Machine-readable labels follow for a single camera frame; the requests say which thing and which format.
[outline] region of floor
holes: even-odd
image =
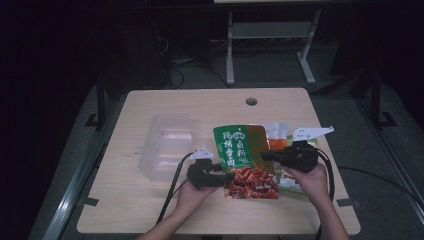
[[[236,55],[234,59],[236,83],[231,87],[302,87],[311,93],[341,77],[329,75],[337,43],[316,43],[310,50],[308,61],[317,83],[308,85],[296,58],[299,46],[299,43],[282,43],[278,49],[244,50],[243,54]],[[164,87],[169,91],[174,91],[172,86],[180,83],[181,89],[228,87],[224,79],[225,55],[222,52],[213,56],[209,64],[189,61],[174,65],[174,69],[178,72],[170,71],[172,84]],[[349,94],[352,84],[353,82],[349,82],[325,96],[311,95],[321,125],[335,128],[335,132],[329,134],[327,140],[337,165],[369,171],[402,184],[404,177],[399,174],[400,165],[408,173],[408,178],[415,183],[418,192],[424,194],[423,130],[403,108],[396,92],[385,85],[382,86],[381,111],[389,112],[397,126],[377,130],[368,117],[369,97],[366,96],[363,100],[353,99]],[[120,101],[107,99],[107,121],[101,131],[96,131],[94,127],[85,126],[89,116],[96,113],[96,89],[93,88],[87,96],[29,239],[41,239],[45,236],[75,170],[81,161],[101,155],[101,152],[93,152],[92,149],[94,146],[100,146],[96,149],[101,149],[101,146],[107,144],[124,102],[125,96]],[[134,239],[138,234],[81,234],[76,230],[82,203],[88,196],[96,175],[95,166],[78,200],[73,203],[72,214],[59,239]],[[361,224],[361,232],[352,236],[352,239],[422,239],[424,220],[422,215],[420,217],[417,214],[419,210],[414,207],[407,194],[364,173],[349,170],[340,172]],[[280,236],[280,239],[314,239],[314,236]]]

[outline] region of hand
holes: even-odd
[[[325,166],[321,163],[318,163],[312,171],[306,174],[291,168],[283,169],[299,182],[302,191],[308,196],[314,206],[321,201],[330,200],[327,187],[327,172]]]
[[[208,187],[197,190],[190,181],[187,181],[180,190],[178,190],[177,206],[174,212],[189,217],[200,207],[200,205],[202,205],[203,201],[209,195],[218,189],[219,187]]]

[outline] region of clear plastic container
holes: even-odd
[[[193,152],[193,121],[188,113],[158,113],[150,124],[139,168],[152,181],[171,182],[183,157]],[[190,159],[184,162],[185,178]]]

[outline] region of black tool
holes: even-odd
[[[212,164],[211,159],[196,159],[196,162],[188,167],[187,178],[197,190],[200,190],[202,187],[222,187],[235,177],[233,172],[210,174],[211,171],[222,171],[221,164]]]
[[[261,152],[265,161],[275,161],[281,166],[293,168],[308,173],[318,164],[318,151],[307,141],[293,142],[292,146],[281,150]]]

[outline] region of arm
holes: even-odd
[[[179,192],[177,206],[175,210],[160,223],[154,226],[145,234],[138,237],[138,240],[162,240],[170,239],[175,231],[194,213],[203,201],[218,188],[205,188],[197,191],[196,188],[188,181],[184,184]]]
[[[324,165],[318,165],[309,173],[285,168],[298,182],[303,192],[317,209],[321,221],[322,235],[326,240],[349,239],[346,229],[328,196],[327,172]]]

